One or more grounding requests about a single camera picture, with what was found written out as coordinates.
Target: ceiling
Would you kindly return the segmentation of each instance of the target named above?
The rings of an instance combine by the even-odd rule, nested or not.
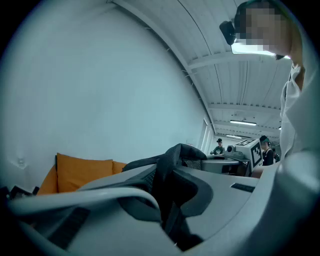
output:
[[[219,25],[234,18],[243,0],[112,2],[145,22],[168,45],[199,92],[217,135],[266,135],[274,145],[279,144],[280,95],[291,61],[232,53]],[[257,125],[233,124],[230,120]]]

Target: ceiling light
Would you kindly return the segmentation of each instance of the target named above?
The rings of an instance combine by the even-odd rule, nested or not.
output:
[[[255,122],[236,121],[236,120],[231,120],[230,123],[240,124],[240,125],[248,125],[248,126],[256,126],[257,125]]]
[[[263,50],[263,47],[261,45],[246,45],[244,43],[239,42],[238,39],[235,40],[235,43],[231,45],[232,53],[233,54],[261,54],[261,55],[270,55],[274,56],[275,54]]]
[[[241,137],[234,136],[234,135],[226,135],[227,137],[236,138],[236,139],[242,139]]]

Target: orange cushion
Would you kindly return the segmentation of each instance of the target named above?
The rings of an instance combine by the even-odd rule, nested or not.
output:
[[[58,193],[58,176],[57,176],[56,165],[54,165],[49,171],[49,173],[46,175],[36,195],[40,196],[40,195],[48,195],[48,194],[56,194],[56,193]]]
[[[113,161],[113,166],[112,166],[112,172],[113,174],[119,174],[122,172],[122,168],[125,167],[127,164],[123,162],[116,162]]]
[[[86,160],[57,154],[58,191],[73,192],[94,180],[110,176],[112,160]]]

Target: person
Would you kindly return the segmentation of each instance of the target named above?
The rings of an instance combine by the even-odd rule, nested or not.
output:
[[[274,164],[274,154],[270,148],[270,140],[267,136],[263,135],[260,137],[260,145],[264,150],[262,153],[262,166],[270,166]]]
[[[277,154],[276,149],[273,148],[273,159],[275,159],[275,162],[278,163],[280,161],[280,156]]]
[[[222,139],[218,138],[216,142],[218,142],[218,146],[210,152],[210,155],[222,155],[225,152],[225,148],[222,146]]]
[[[305,30],[289,9],[275,0],[251,0],[240,4],[234,17],[237,38],[262,46],[280,60],[291,61],[289,79],[281,96],[281,160],[301,150],[319,147],[319,57]],[[265,166],[253,170],[259,177]]]

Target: white tube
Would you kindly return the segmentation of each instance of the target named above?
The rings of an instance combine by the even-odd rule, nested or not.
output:
[[[117,198],[139,197],[150,201],[157,209],[156,199],[149,193],[134,187],[113,187],[94,190],[39,195],[8,202],[8,208],[16,216],[27,216],[43,211],[70,207],[85,203],[96,203]]]

